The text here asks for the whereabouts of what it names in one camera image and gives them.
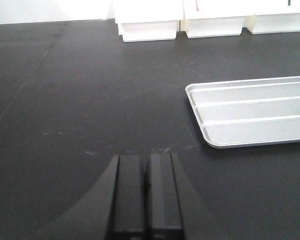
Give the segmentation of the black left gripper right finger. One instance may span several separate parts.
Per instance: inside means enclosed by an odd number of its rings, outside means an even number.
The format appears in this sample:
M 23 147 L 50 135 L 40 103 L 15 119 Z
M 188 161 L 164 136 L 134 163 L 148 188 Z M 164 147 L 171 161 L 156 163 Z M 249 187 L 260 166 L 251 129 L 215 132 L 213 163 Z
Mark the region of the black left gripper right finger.
M 145 179 L 148 239 L 182 240 L 184 232 L 171 155 L 151 154 Z

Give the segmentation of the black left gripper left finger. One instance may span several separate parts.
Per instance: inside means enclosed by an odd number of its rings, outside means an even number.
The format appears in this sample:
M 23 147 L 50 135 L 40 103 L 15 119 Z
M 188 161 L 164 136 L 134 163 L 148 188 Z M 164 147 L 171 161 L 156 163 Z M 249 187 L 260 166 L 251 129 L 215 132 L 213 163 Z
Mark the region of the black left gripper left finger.
M 117 170 L 114 215 L 114 240 L 146 238 L 144 173 L 137 155 L 121 155 Z

